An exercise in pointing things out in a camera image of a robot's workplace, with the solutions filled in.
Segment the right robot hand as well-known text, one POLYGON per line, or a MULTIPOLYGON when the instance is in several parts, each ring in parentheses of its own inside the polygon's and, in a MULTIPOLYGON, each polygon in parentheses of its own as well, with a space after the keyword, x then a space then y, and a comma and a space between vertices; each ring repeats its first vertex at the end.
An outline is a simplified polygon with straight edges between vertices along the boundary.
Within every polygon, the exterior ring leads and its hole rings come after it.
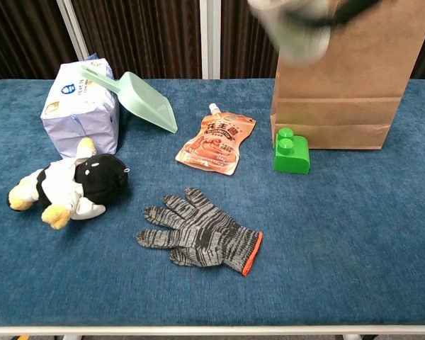
POLYGON ((381 0, 345 1, 336 9, 333 16, 311 18, 307 17, 306 15, 303 16, 297 13, 287 13, 285 17, 309 28, 334 28, 337 26, 346 25, 357 16, 371 9, 380 2, 381 0))

